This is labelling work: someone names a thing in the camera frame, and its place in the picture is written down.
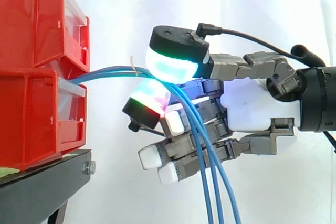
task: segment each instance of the blue cable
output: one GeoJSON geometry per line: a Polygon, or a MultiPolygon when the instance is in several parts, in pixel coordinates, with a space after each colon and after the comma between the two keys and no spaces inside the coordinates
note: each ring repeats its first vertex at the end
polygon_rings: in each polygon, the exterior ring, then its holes
{"type": "Polygon", "coordinates": [[[198,129],[201,129],[199,131],[199,133],[204,140],[204,143],[205,143],[205,145],[208,149],[209,155],[213,157],[214,162],[215,162],[215,164],[218,168],[219,174],[222,177],[222,180],[224,182],[224,185],[226,187],[227,193],[228,193],[229,198],[230,198],[230,203],[231,203],[231,206],[232,206],[232,210],[233,210],[233,213],[234,213],[236,223],[241,224],[242,221],[240,219],[239,210],[238,210],[237,201],[236,201],[234,192],[231,188],[230,182],[228,181],[228,178],[225,174],[225,171],[224,171],[224,169],[221,165],[221,161],[218,159],[218,157],[217,157],[217,155],[216,155],[216,153],[215,153],[215,151],[212,147],[212,144],[209,141],[209,138],[207,136],[207,132],[203,130],[205,128],[205,126],[202,125],[203,123],[200,123],[200,121],[198,120],[198,118],[200,118],[201,116],[200,116],[199,112],[196,110],[195,106],[190,101],[190,99],[188,97],[186,97],[184,92],[177,86],[175,86],[174,88],[175,88],[174,91],[176,91],[179,94],[179,96],[181,96],[183,98],[183,99],[180,100],[180,102],[181,102],[182,105],[184,105],[184,107],[186,109],[186,113],[189,113],[191,115],[192,120],[195,121],[196,127],[198,129]]]}
{"type": "Polygon", "coordinates": [[[212,176],[212,181],[213,181],[214,190],[215,190],[218,221],[219,221],[219,224],[224,224],[224,213],[223,213],[223,206],[222,206],[222,200],[221,200],[221,192],[219,190],[219,184],[218,184],[218,179],[217,179],[216,166],[215,166],[215,162],[213,158],[210,155],[209,155],[209,162],[210,162],[210,167],[214,166],[214,169],[211,169],[211,176],[212,176]]]}
{"type": "MultiPolygon", "coordinates": [[[[86,79],[82,78],[82,77],[79,77],[79,78],[75,79],[73,82],[76,83],[76,84],[79,84],[79,83],[81,83],[83,81],[87,81],[87,80],[93,80],[93,79],[98,79],[98,78],[107,78],[107,77],[117,77],[116,75],[113,75],[115,73],[106,73],[106,72],[108,72],[108,71],[132,71],[132,70],[133,70],[133,68],[129,67],[129,66],[109,67],[109,68],[97,70],[97,71],[92,72],[92,73],[85,74],[84,77],[87,77],[86,79]]],[[[139,75],[138,75],[139,77],[153,78],[153,76],[146,69],[136,68],[136,70],[138,72],[140,72],[139,75]]],[[[230,183],[229,183],[228,178],[225,174],[225,171],[224,171],[224,169],[221,165],[221,162],[218,159],[218,157],[217,157],[217,155],[216,155],[216,153],[215,153],[215,151],[212,147],[212,144],[209,141],[208,134],[207,134],[207,131],[205,129],[205,126],[203,124],[203,120],[202,120],[200,114],[198,113],[195,106],[190,101],[189,97],[187,97],[179,87],[177,87],[175,85],[172,85],[170,83],[163,83],[163,84],[166,86],[166,88],[170,92],[172,92],[174,95],[177,96],[177,98],[181,102],[181,104],[184,105],[184,107],[186,109],[186,113],[188,113],[190,115],[191,119],[196,124],[196,128],[199,129],[199,133],[200,133],[201,137],[203,138],[203,141],[205,142],[206,147],[208,149],[209,156],[213,158],[213,161],[218,168],[218,171],[219,171],[219,173],[222,177],[224,185],[225,185],[225,187],[227,189],[227,192],[229,194],[229,198],[230,198],[230,202],[231,202],[232,209],[233,209],[233,212],[234,212],[236,223],[240,224],[241,220],[240,220],[239,211],[238,211],[238,207],[237,207],[237,203],[236,203],[236,199],[235,199],[233,190],[230,186],[230,183]]]]}
{"type": "MultiPolygon", "coordinates": [[[[80,84],[80,83],[85,82],[85,81],[90,81],[90,80],[100,79],[100,78],[135,77],[134,72],[128,72],[128,73],[112,72],[112,71],[125,71],[125,70],[128,71],[128,70],[132,70],[132,69],[130,69],[128,67],[126,67],[126,68],[122,68],[122,67],[105,68],[105,69],[101,69],[101,70],[98,70],[98,71],[95,71],[95,72],[84,74],[84,75],[80,76],[79,78],[77,78],[75,80],[72,80],[71,82],[74,83],[74,84],[80,84]]],[[[148,74],[143,74],[143,73],[139,73],[138,76],[139,77],[144,77],[144,78],[149,77],[148,74]]],[[[194,126],[194,122],[191,119],[190,119],[190,124],[191,124],[193,135],[195,137],[195,144],[196,144],[199,167],[200,167],[200,172],[201,172],[201,178],[202,178],[202,184],[203,184],[203,191],[204,191],[204,197],[205,197],[205,203],[206,203],[208,222],[209,222],[209,224],[213,224],[214,220],[213,220],[213,214],[212,214],[212,207],[211,207],[211,200],[210,200],[210,195],[209,195],[208,183],[207,183],[207,178],[206,178],[206,174],[205,174],[205,162],[204,162],[204,157],[203,157],[203,152],[202,152],[202,146],[201,146],[201,143],[199,141],[198,132],[196,130],[196,127],[194,126]]],[[[216,184],[214,184],[214,187],[218,188],[217,177],[215,177],[215,178],[213,177],[213,181],[214,181],[214,183],[216,183],[216,184]]],[[[218,214],[223,216],[222,208],[219,208],[218,211],[219,211],[218,214]]]]}
{"type": "Polygon", "coordinates": [[[203,191],[204,191],[204,197],[205,197],[205,204],[206,204],[206,210],[208,214],[208,222],[213,224],[214,223],[214,218],[212,214],[212,208],[211,208],[211,201],[210,201],[210,195],[209,195],[209,188],[208,188],[208,181],[206,179],[206,174],[205,174],[205,162],[204,162],[204,157],[203,157],[203,151],[202,151],[202,146],[198,138],[198,132],[196,130],[194,121],[187,115],[191,130],[194,136],[195,140],[195,145],[196,145],[196,150],[197,150],[197,155],[198,155],[198,162],[199,162],[199,169],[201,172],[201,178],[202,178],[202,184],[203,184],[203,191]]]}

